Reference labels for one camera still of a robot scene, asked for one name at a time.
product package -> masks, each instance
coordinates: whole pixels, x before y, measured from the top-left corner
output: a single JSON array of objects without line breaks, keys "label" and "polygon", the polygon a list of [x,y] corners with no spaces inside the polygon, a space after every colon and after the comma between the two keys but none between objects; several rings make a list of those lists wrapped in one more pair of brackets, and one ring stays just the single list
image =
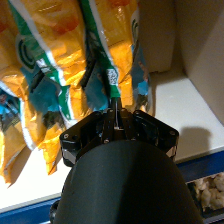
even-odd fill
[{"label": "product package", "polygon": [[131,68],[138,35],[136,0],[80,1],[87,31],[101,66],[106,70],[110,97],[133,104]]},{"label": "product package", "polygon": [[134,62],[131,70],[134,105],[131,111],[142,110],[150,115],[153,113],[151,78],[146,67],[142,48],[137,41]]},{"label": "product package", "polygon": [[19,100],[0,89],[0,176],[11,184],[11,168],[26,146],[19,116]]},{"label": "product package", "polygon": [[89,113],[80,81],[86,68],[85,26],[77,0],[8,0],[13,17],[41,70],[62,86],[66,126]]},{"label": "product package", "polygon": [[61,89],[59,85],[45,76],[37,65],[33,73],[24,67],[21,68],[21,71],[29,86],[29,102],[41,114],[41,120],[38,122],[44,127],[45,132],[37,149],[43,150],[46,170],[50,175],[56,170],[55,160],[60,150],[59,136],[65,131],[58,104],[58,95]]},{"label": "product package", "polygon": [[60,149],[59,135],[64,131],[58,106],[60,86],[45,77],[35,63],[12,25],[7,1],[0,6],[0,88],[18,98],[25,142],[31,150],[43,149],[47,173],[51,174]]},{"label": "product package", "polygon": [[103,71],[98,62],[93,62],[93,69],[85,87],[87,103],[92,111],[103,111],[108,108],[108,97],[103,81]]},{"label": "product package", "polygon": [[123,107],[151,113],[150,77],[138,43],[137,0],[80,1],[86,28],[101,68],[107,75],[110,97]]}]

yellow snack bag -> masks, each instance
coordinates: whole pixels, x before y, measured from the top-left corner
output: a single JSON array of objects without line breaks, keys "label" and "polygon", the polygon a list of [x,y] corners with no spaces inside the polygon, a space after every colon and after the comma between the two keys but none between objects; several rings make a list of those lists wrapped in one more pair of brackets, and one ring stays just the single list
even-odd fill
[{"label": "yellow snack bag", "polygon": [[138,37],[136,0],[80,1],[92,47],[107,71],[110,97],[121,97],[122,105],[133,104],[133,52]]},{"label": "yellow snack bag", "polygon": [[19,119],[19,100],[0,89],[0,176],[11,184],[11,168],[26,146]]},{"label": "yellow snack bag", "polygon": [[39,67],[61,86],[78,85],[85,73],[85,27],[77,0],[9,0]]},{"label": "yellow snack bag", "polygon": [[[0,2],[0,88],[18,98],[23,137],[29,149],[43,149],[47,173],[55,171],[54,161],[60,149],[59,135],[64,131],[57,95],[58,87],[45,77],[16,32],[7,1]],[[13,147],[7,155],[12,155]],[[1,154],[2,161],[6,154]]]}]

white shelf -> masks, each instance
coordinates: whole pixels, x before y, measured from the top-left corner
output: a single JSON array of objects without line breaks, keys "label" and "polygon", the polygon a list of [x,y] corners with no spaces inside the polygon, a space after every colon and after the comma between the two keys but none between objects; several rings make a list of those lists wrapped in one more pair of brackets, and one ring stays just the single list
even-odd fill
[{"label": "white shelf", "polygon": [[176,162],[224,150],[224,126],[180,71],[152,75],[155,117],[180,133]]},{"label": "white shelf", "polygon": [[[173,70],[152,75],[152,81],[156,118],[180,132],[177,162],[224,150],[224,127],[188,78]],[[26,149],[14,165],[15,183],[8,189],[0,185],[0,212],[60,196],[70,168],[60,160],[58,171],[47,176],[42,151],[28,156]]]}]

screw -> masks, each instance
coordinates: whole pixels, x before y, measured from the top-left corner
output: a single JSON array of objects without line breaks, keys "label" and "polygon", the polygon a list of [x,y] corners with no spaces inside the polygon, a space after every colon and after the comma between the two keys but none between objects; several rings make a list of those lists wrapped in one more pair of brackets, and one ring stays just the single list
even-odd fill
[{"label": "screw", "polygon": [[110,141],[109,141],[108,138],[104,140],[104,144],[107,144],[107,143],[109,143],[109,142],[110,142]]},{"label": "screw", "polygon": [[170,131],[170,134],[171,134],[171,135],[175,135],[175,132],[174,132],[174,131]]},{"label": "screw", "polygon": [[69,134],[64,135],[64,139],[67,139],[69,137]]}]

white wall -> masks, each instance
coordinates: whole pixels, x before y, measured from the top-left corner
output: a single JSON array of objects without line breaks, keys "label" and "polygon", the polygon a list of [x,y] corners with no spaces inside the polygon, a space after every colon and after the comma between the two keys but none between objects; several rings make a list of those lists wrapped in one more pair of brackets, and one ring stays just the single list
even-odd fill
[{"label": "white wall", "polygon": [[186,73],[224,124],[224,1],[176,0],[176,13]]},{"label": "white wall", "polygon": [[175,41],[173,0],[140,0],[140,42],[150,72],[171,68]]}]

